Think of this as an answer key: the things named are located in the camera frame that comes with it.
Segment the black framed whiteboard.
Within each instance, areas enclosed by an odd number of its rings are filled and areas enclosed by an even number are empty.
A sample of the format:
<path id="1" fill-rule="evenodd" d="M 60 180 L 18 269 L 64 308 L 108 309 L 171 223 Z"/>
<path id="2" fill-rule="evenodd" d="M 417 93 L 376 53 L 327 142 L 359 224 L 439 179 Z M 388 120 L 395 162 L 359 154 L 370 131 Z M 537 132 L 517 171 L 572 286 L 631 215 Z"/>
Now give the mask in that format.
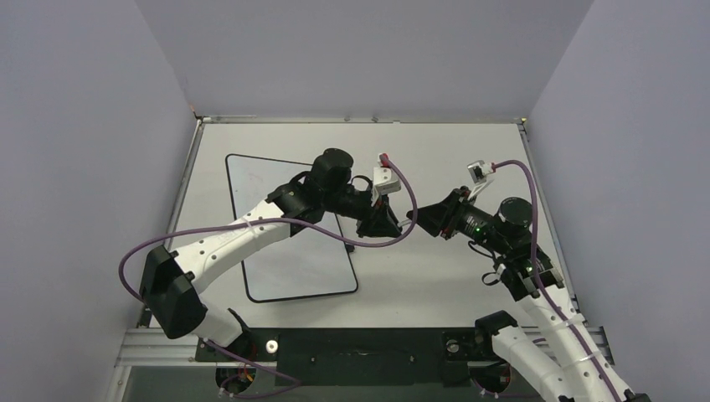
<path id="1" fill-rule="evenodd" d="M 225 158 L 234 216 L 240 218 L 281 184 L 311 166 L 302 162 L 229 154 Z M 354 293 L 358 279 L 347 246 L 304 229 L 242 262 L 253 302 Z"/>

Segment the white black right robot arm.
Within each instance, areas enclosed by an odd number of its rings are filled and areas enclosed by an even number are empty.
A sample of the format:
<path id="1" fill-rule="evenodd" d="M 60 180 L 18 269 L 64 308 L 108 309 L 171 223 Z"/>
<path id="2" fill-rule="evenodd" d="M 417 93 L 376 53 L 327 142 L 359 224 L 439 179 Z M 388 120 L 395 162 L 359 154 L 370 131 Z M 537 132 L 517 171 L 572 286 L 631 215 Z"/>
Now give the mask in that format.
<path id="1" fill-rule="evenodd" d="M 510 197 L 488 214 L 474 205 L 470 193 L 467 187 L 456 188 L 441 202 L 407 216 L 434 237 L 462 234 L 492 252 L 495 277 L 534 321 L 551 352 L 531 341 L 505 311 L 476 320 L 474 350 L 509 363 L 546 401 L 649 400 L 615 372 L 575 309 L 563 277 L 533 245 L 532 205 Z"/>

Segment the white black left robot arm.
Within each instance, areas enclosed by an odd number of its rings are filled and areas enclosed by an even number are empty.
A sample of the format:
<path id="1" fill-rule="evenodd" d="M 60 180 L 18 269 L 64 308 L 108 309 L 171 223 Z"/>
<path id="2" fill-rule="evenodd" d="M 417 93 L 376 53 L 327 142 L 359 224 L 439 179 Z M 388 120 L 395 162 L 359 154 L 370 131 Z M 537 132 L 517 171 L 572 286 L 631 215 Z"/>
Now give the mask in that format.
<path id="1" fill-rule="evenodd" d="M 236 313 L 211 307 L 202 293 L 264 248 L 304 229 L 317 231 L 325 214 L 355 220 L 362 239 L 399 240 L 402 229 L 388 196 L 404 185 L 400 171 L 381 153 L 368 186 L 358 190 L 351 183 L 352 166 L 347 152 L 328 148 L 232 224 L 176 250 L 157 241 L 147 253 L 138 295 L 165 336 L 193 334 L 216 343 L 227 359 L 243 358 L 250 348 L 248 326 Z"/>

